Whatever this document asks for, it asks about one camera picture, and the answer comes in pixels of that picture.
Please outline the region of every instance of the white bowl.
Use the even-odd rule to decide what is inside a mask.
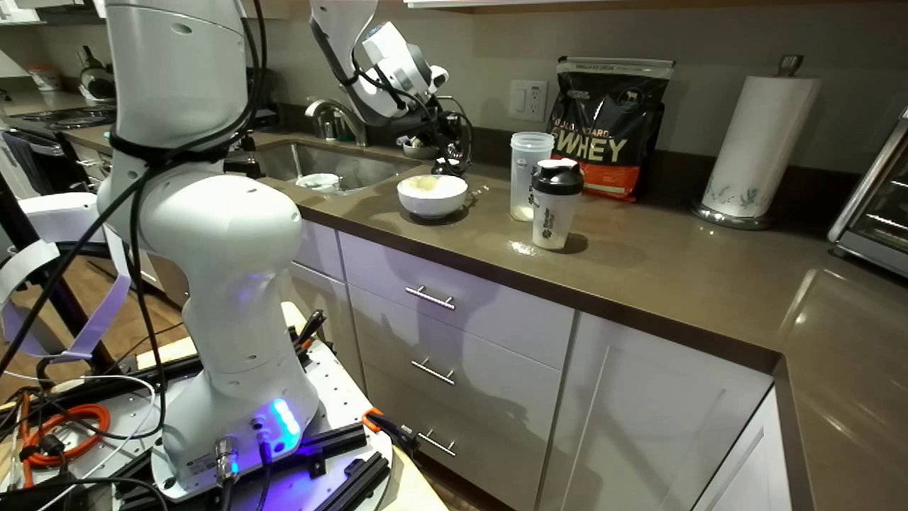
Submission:
[[[398,182],[398,202],[421,217],[442,217],[466,204],[467,183],[460,175],[421,173]]]

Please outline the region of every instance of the protein powder bag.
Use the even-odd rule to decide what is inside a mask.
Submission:
[[[561,55],[551,116],[554,155],[571,155],[585,190],[632,202],[662,124],[673,60]]]

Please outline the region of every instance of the container lid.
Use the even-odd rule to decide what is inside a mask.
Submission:
[[[574,195],[585,190],[575,159],[543,159],[533,173],[533,190],[551,195]]]

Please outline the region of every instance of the backsplash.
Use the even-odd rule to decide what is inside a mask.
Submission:
[[[493,129],[543,126],[507,116],[511,80],[544,80],[555,94],[561,53],[669,55],[677,70],[667,87],[658,146],[716,155],[747,74],[771,74],[785,50],[806,53],[804,77],[819,97],[792,163],[862,173],[908,104],[903,1],[734,6],[734,9],[523,9],[523,10],[409,10],[381,1],[425,55],[452,70],[446,91]],[[306,20],[272,20],[269,65],[282,74],[277,99],[343,99]],[[64,74],[80,70],[80,45],[107,60],[101,26],[35,28]]]

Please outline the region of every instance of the faucet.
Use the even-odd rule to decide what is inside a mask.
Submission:
[[[306,116],[314,119],[326,141],[365,143],[365,124],[335,99],[311,99]]]

